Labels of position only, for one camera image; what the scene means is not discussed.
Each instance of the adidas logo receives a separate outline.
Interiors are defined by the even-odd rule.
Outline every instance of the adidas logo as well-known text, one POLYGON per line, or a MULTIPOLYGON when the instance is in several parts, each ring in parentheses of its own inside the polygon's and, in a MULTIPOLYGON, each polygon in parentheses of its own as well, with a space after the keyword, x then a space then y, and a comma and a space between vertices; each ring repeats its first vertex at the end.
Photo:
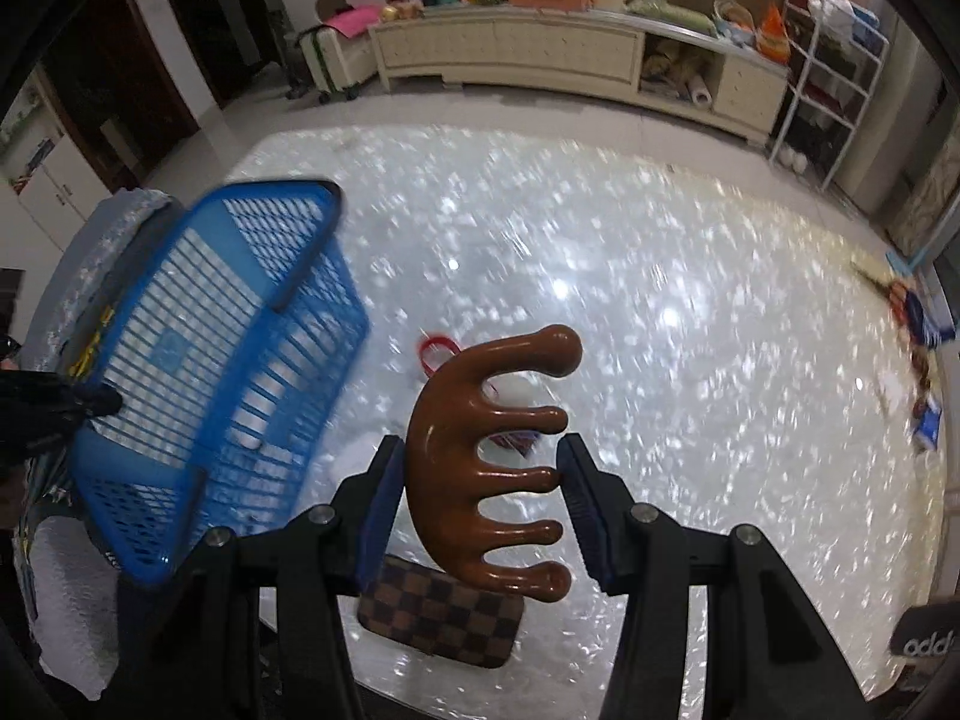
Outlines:
POLYGON ((937 638, 937 632, 934 631, 930 638, 923 641, 911 638, 904 645, 904 655, 909 658, 934 658, 935 656, 946 655, 953 644, 953 632, 950 631, 943 638, 937 638))

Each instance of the wooden door frame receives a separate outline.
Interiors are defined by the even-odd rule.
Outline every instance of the wooden door frame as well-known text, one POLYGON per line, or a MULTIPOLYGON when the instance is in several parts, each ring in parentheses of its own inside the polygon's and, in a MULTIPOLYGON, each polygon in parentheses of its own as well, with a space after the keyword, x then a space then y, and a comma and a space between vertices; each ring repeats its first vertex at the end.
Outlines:
MULTIPOLYGON (((139 5, 137 5, 136 0, 124 1, 133 17, 134 26, 147 52, 147 56, 150 57, 152 65, 154 65, 160 73, 164 90, 167 93, 167 97, 170 98, 171 103, 173 103, 173 110, 176 117, 181 120, 184 129, 189 130, 190 134, 199 132, 200 126, 197 124, 197 120, 193 114, 190 113, 184 97, 179 93, 179 89, 176 88, 176 84, 174 84, 174 79, 171 78, 166 65, 163 64, 160 52, 157 51, 157 44, 154 43, 150 29, 147 28, 147 23, 143 20, 143 14, 140 12, 139 5)), ((83 159, 93 168, 93 172, 96 172, 96 175, 104 182, 104 186, 106 186, 109 191, 123 189, 125 184, 120 181, 117 176, 110 174, 107 167, 100 161, 99 156, 97 156, 97 152, 94 151, 89 141, 85 138, 85 135, 83 135, 83 132, 80 131, 80 127, 77 127, 76 122, 73 121, 73 118, 64 107, 64 103, 59 97, 59 92, 56 90, 56 85, 51 81, 47 71, 43 68, 42 62, 37 62, 34 72, 37 75, 37 85, 40 86, 40 93, 43 95, 45 103, 50 106, 59 124, 66 134, 70 136, 70 140, 77 145, 80 154, 83 154, 83 159)))
POLYGON ((59 98, 59 92, 56 90, 53 81, 50 80, 50 76, 47 76, 47 71, 44 69, 42 62, 37 62, 34 73, 37 75, 37 86, 40 86, 40 95, 44 99, 44 102, 50 106, 51 111, 56 117, 56 122, 64 128, 64 132, 66 132, 66 134, 70 136, 70 140, 76 144, 80 154, 83 154, 83 159, 93 168, 93 172, 104 182, 104 186, 107 187, 109 191, 122 189, 123 184, 110 175, 107 167, 100 161, 99 156, 97 156, 97 152, 93 151, 83 132, 80 132, 80 127, 77 127, 77 123, 73 121, 73 118, 67 112, 66 108, 64 108, 64 104, 59 98))
POLYGON ((157 44, 154 43, 154 38, 150 34, 150 28, 147 27, 147 23, 143 20, 143 13, 140 12, 140 6, 136 3, 136 0, 124 0, 127 4, 128 9, 130 9, 131 16, 133 16, 133 24, 136 27, 136 32, 140 36, 140 42, 143 44, 143 47, 147 50, 147 56, 150 57, 152 64, 157 68, 157 71, 160 73, 160 78, 163 81, 163 88, 166 90, 168 97, 174 104, 174 113, 176 117, 181 120, 181 123, 186 129, 190 131, 191 135, 195 135, 200 132, 200 126, 197 124, 197 120, 194 119, 192 113, 190 113, 190 108, 187 107, 187 104, 184 102, 184 96, 179 93, 179 89, 176 88, 174 79, 170 77, 169 71, 167 71, 167 66, 163 63, 163 58, 160 56, 160 52, 157 50, 157 44))
POLYGON ((200 52, 197 50, 197 44, 194 42, 193 35, 191 35, 190 30, 185 27, 184 17, 181 15, 179 7, 176 7, 176 0, 167 1, 170 4, 170 9, 174 12, 176 25, 179 27, 179 30, 181 30, 181 35, 184 35, 184 40, 190 50, 190 55, 193 56, 193 61, 197 63, 197 67, 200 69, 200 75, 203 76, 203 82, 206 84, 206 88, 210 90, 210 95, 213 96, 213 101, 217 103, 217 107, 223 110, 227 107, 229 100, 226 100, 224 96, 220 94, 220 90, 214 86, 213 80, 210 79, 210 73, 206 69, 206 65, 203 64, 203 57, 200 56, 200 52))

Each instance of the brown comb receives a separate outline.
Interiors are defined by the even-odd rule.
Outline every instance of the brown comb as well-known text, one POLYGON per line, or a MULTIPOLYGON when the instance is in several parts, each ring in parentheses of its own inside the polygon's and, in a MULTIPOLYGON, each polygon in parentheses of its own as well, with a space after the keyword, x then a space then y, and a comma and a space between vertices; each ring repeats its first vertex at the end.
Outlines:
POLYGON ((491 376, 536 370, 560 377, 577 370, 580 337, 563 324, 529 336, 503 338, 462 351, 438 368, 416 401, 406 447, 407 503, 430 557, 464 584, 553 602, 570 590, 570 572, 558 562, 529 568, 492 565, 486 552, 519 544, 553 544, 563 526, 552 519, 522 524, 483 517, 477 505, 505 493, 549 493, 560 483, 550 467, 507 469, 477 456, 486 436, 566 429, 566 412, 555 406, 511 409, 483 394, 491 376))

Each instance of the checkered wallet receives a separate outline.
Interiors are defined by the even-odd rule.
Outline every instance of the checkered wallet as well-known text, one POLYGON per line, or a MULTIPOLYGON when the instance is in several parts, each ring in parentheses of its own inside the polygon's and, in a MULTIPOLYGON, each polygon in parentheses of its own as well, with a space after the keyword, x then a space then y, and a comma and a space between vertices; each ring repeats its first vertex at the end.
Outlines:
POLYGON ((360 625, 374 634, 481 668, 507 662, 522 616, 523 596, 476 590, 393 555, 357 607, 360 625))

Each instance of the white suitcase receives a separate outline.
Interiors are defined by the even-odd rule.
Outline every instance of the white suitcase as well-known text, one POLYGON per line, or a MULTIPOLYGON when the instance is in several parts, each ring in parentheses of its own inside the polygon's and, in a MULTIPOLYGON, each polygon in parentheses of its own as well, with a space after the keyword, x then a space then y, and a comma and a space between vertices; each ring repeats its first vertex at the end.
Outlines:
POLYGON ((344 38, 336 29, 320 25, 307 30, 300 43, 323 103, 334 92, 356 100, 360 84, 376 74, 373 42, 366 32, 344 38))

